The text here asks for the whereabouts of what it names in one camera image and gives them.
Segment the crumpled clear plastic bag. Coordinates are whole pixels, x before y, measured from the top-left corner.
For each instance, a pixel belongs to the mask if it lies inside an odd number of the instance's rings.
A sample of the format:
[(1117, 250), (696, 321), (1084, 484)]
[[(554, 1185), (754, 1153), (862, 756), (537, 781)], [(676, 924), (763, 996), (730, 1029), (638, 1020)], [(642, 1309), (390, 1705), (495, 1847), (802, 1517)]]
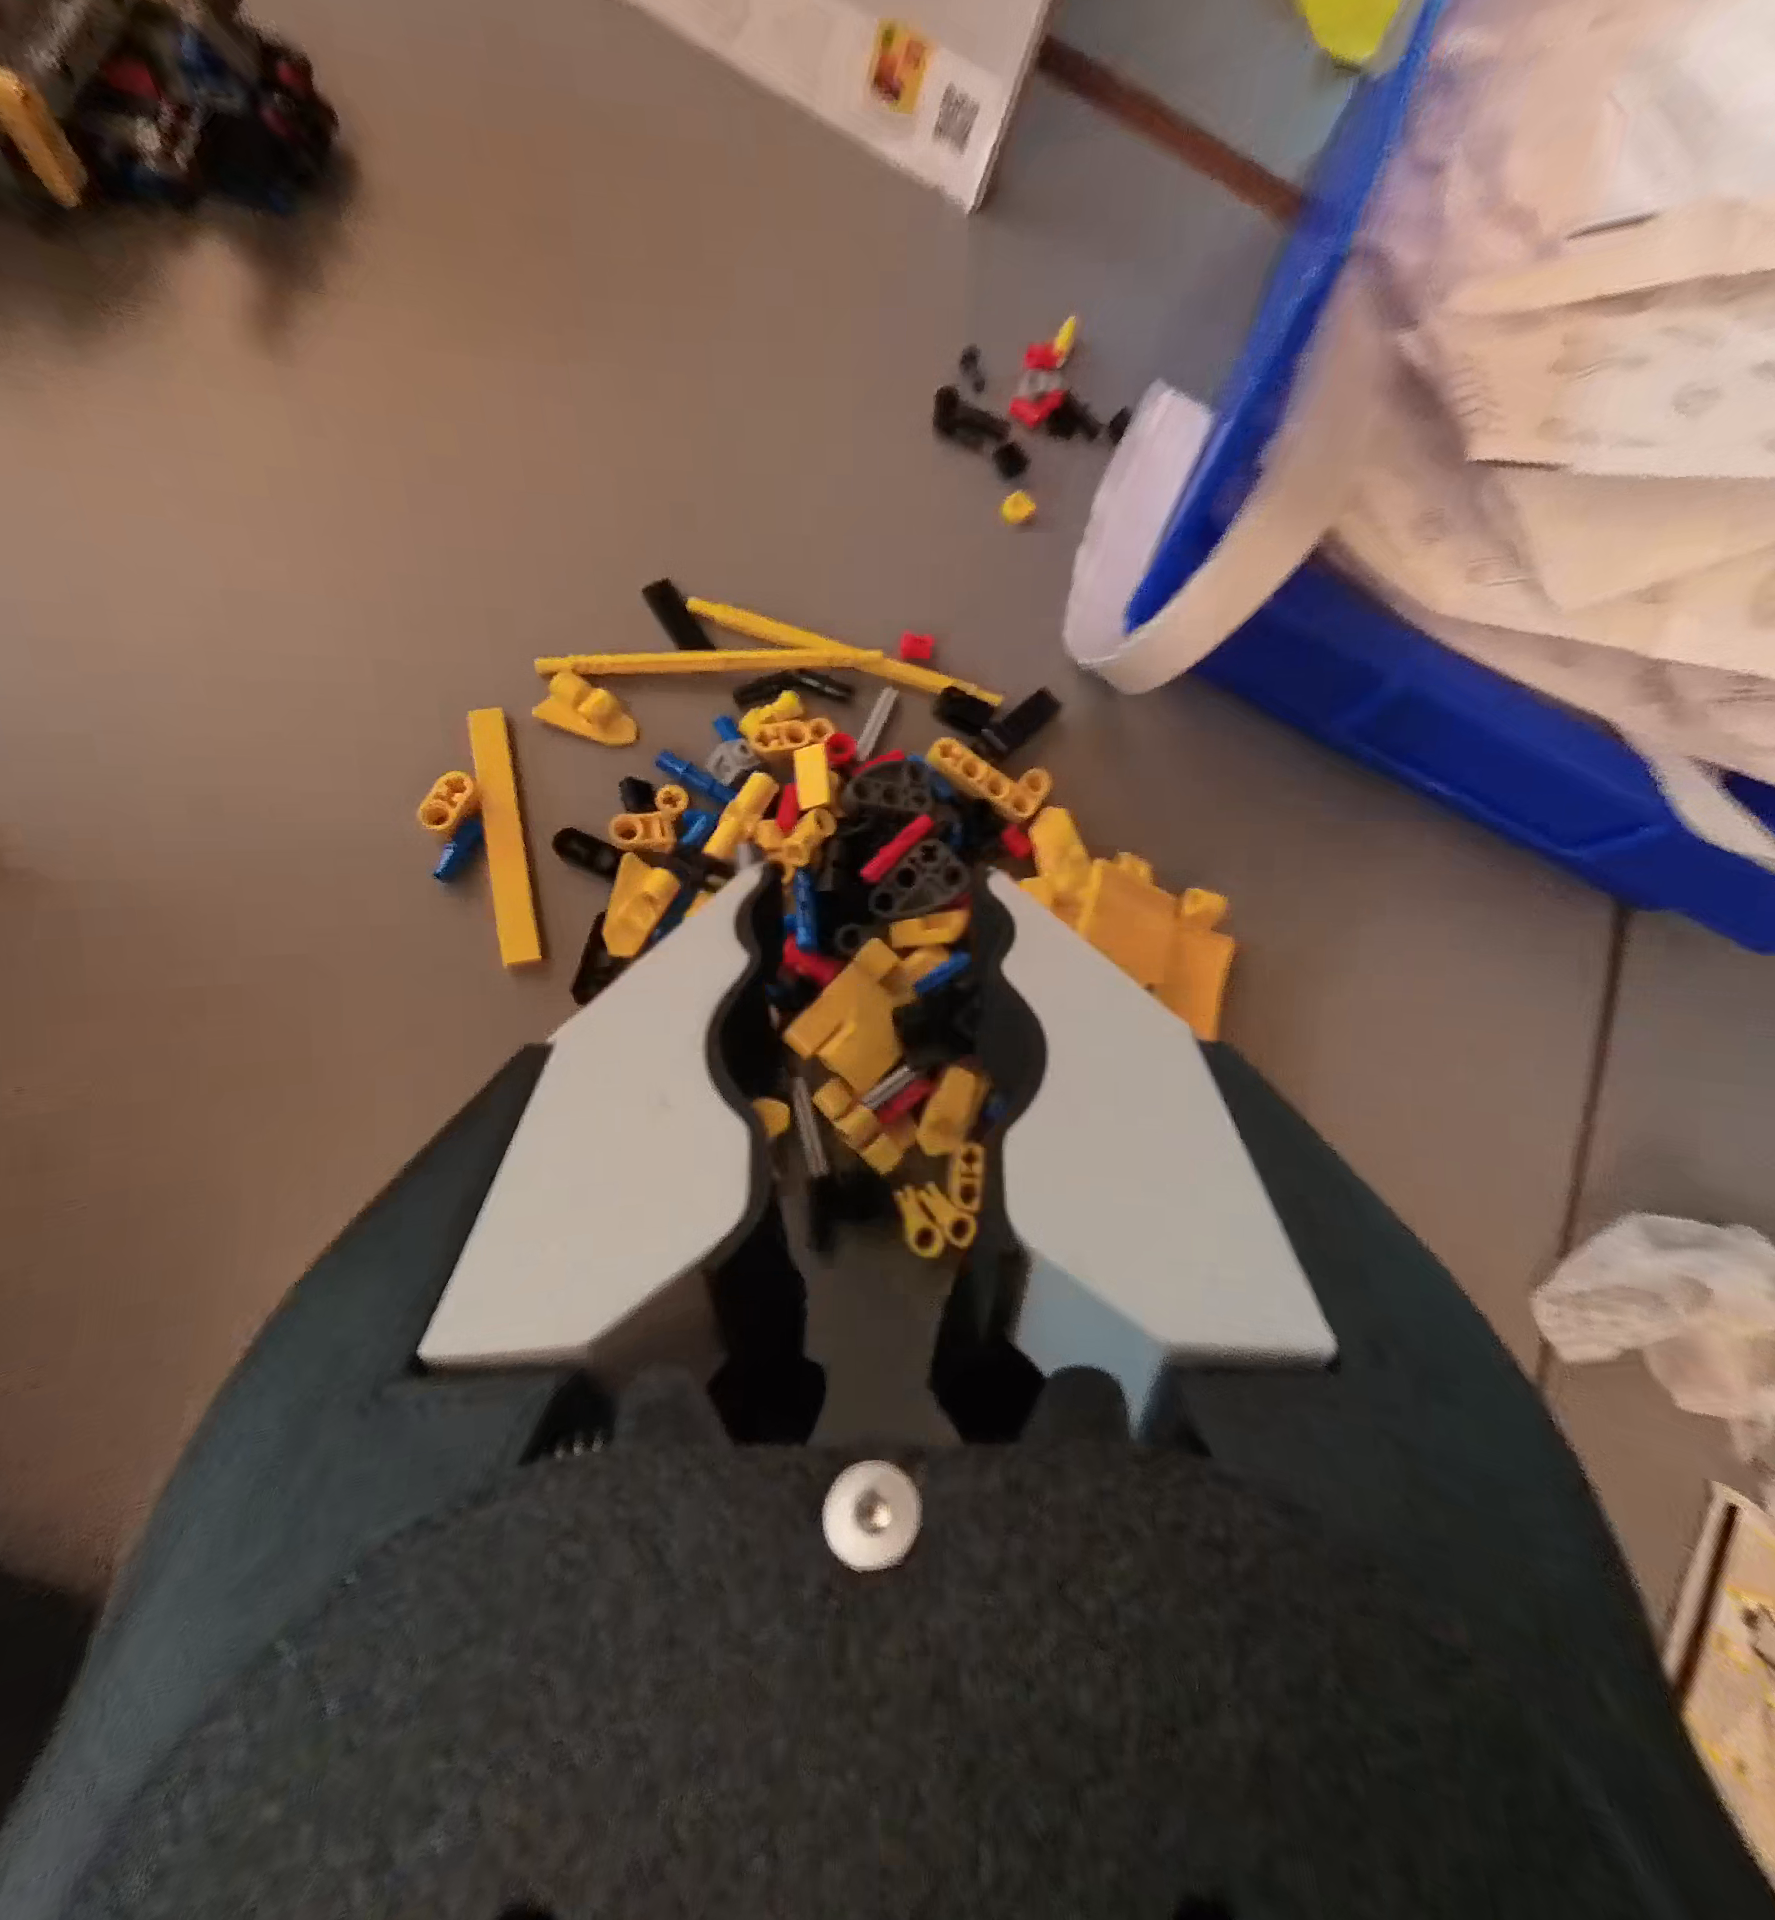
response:
[(1570, 1252), (1530, 1302), (1568, 1366), (1636, 1358), (1682, 1413), (1726, 1427), (1775, 1517), (1775, 1243), (1632, 1212)]

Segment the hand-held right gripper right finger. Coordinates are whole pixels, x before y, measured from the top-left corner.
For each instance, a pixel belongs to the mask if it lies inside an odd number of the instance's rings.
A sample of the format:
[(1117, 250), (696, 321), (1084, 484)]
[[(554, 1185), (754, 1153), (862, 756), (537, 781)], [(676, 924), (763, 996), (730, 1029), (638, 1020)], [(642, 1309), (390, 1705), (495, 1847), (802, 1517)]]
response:
[(1337, 1338), (1209, 1048), (1015, 879), (973, 895), (982, 1226), (931, 1354), (968, 1444), (1007, 1444), (1045, 1382), (1110, 1380), (1130, 1432), (1184, 1372), (1324, 1372)]

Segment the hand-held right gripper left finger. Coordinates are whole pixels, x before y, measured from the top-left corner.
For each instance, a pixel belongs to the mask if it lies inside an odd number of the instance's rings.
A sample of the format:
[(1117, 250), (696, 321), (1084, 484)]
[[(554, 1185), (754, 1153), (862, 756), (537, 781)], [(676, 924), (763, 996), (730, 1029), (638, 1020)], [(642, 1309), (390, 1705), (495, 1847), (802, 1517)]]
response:
[(743, 870), (547, 1045), (419, 1338), (431, 1375), (563, 1372), (610, 1404), (658, 1372), (730, 1438), (826, 1408), (754, 1098), (779, 1093), (778, 879)]

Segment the scatter of black red bricks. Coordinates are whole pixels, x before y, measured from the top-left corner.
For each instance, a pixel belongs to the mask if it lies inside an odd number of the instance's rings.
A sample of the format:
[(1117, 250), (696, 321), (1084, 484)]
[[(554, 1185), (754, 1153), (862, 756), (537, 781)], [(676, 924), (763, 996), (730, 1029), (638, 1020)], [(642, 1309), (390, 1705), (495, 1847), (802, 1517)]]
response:
[(961, 453), (1000, 483), (997, 516), (1011, 530), (1039, 518), (1032, 489), (1035, 443), (1077, 443), (1117, 453), (1137, 421), (1133, 406), (1097, 410), (1074, 382), (1087, 330), (1077, 314), (1042, 337), (1028, 340), (1013, 380), (997, 396), (984, 349), (969, 343), (956, 358), (956, 375), (928, 402), (928, 432), (943, 449)]

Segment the toy car instruction booklet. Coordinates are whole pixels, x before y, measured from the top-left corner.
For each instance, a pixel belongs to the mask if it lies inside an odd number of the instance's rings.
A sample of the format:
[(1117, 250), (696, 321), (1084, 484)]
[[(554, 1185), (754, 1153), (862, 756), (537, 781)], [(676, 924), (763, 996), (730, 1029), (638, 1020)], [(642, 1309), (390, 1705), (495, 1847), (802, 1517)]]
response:
[(985, 203), (1050, 3), (638, 3), (964, 212)]

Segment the blue plastic bin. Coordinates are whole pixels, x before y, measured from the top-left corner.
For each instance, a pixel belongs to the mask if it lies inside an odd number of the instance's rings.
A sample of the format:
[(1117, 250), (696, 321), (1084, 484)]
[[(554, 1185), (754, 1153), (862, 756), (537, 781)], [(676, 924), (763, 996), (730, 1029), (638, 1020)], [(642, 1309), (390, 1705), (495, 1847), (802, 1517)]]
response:
[(1263, 562), (1268, 595), (1239, 625), (1157, 633), (1260, 481), (1447, 13), (1419, 4), (1400, 57), (1340, 111), (1159, 541), (1088, 663), (1119, 692), (1203, 676), (1612, 900), (1775, 955), (1775, 873), (1688, 828), (1632, 747), (1416, 630), (1309, 546), (1295, 571)]

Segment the blue bin with paper bags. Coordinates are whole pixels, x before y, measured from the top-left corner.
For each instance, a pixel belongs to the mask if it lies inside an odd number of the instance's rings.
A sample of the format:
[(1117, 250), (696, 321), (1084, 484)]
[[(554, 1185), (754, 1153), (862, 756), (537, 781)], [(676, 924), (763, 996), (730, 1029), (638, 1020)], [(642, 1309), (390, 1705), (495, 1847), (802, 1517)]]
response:
[(1449, 4), (1288, 351), (1229, 560), (1127, 612), (1182, 455), (1148, 392), (1094, 503), (1066, 650), (1120, 692), (1229, 640), (1316, 553), (1652, 760), (1775, 785), (1775, 4)]

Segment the pile of toy bricks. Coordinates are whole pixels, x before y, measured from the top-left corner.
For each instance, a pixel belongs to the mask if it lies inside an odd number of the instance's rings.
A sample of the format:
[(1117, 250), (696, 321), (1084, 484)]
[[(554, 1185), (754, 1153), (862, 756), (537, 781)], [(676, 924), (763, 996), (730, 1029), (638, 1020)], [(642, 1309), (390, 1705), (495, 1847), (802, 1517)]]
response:
[(658, 753), (605, 828), (551, 850), (607, 888), (570, 995), (580, 1006), (727, 898), (778, 885), (778, 951), (758, 995), (792, 1070), (752, 1070), (771, 1139), (794, 1135), (808, 1232), (890, 1204), (915, 1254), (969, 1248), (997, 1093), (980, 1038), (973, 888), (997, 873), (1043, 905), (1199, 1042), (1222, 1032), (1236, 963), (1228, 901), (1164, 888), (1149, 862), (1094, 853), (1051, 773), (1019, 756), (1058, 719), (1047, 685), (1017, 702), (939, 664), (932, 637), (893, 653), (694, 598), (642, 602), (671, 653), (540, 661), (535, 719), (602, 749), (638, 744), (621, 680), (728, 677), (704, 762)]

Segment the black blue brick assembly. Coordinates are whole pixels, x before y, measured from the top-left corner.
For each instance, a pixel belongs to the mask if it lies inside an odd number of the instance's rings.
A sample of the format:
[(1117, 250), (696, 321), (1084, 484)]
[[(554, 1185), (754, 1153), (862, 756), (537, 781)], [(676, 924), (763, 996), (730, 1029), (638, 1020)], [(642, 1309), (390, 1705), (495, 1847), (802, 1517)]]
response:
[(133, 204), (291, 212), (340, 147), (310, 57), (235, 4), (135, 4), (66, 129), (96, 192)]

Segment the grey desk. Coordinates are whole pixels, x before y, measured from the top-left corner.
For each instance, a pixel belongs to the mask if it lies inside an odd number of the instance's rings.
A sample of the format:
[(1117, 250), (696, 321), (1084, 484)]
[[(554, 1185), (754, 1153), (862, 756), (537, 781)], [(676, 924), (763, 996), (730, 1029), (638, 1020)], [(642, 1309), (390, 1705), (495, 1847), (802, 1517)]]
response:
[[(1283, 792), (1201, 680), (1062, 647), (1101, 449), (1047, 530), (928, 432), (1062, 314), (1110, 412), (1232, 370), (1292, 212), (1023, 109), (959, 214), (630, 4), (256, 4), (354, 155), (295, 214), (0, 212), (0, 1559), (107, 1590), (0, 1829), (0, 1916), (1775, 1916), (1538, 1390), (1253, 1065), (1217, 1084), (1337, 1338), (1184, 1372), (1133, 1434), (1051, 1376), (931, 1397), (956, 1275), (837, 1249), (826, 1408), (730, 1438), (651, 1375), (431, 1375), (419, 1338), (581, 1012), (611, 773), (518, 723), (545, 960), (411, 815), (529, 653), (663, 640), (640, 586), (940, 656), (1090, 838), (1298, 915), (1362, 1115), (1499, 1166), (1419, 1038), (1582, 898), (1499, 916)], [(1553, 909), (1553, 937), (1530, 916)], [(782, 1198), (808, 1259), (803, 1198)]]

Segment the beige printed cardboard box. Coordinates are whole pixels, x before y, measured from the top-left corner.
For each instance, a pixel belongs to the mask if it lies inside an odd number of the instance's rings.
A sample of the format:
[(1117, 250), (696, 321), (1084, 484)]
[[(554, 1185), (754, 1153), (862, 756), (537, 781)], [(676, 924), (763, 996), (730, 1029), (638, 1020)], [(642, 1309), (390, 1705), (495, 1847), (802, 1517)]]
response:
[(1714, 1484), (1663, 1640), (1686, 1731), (1775, 1886), (1775, 1520)]

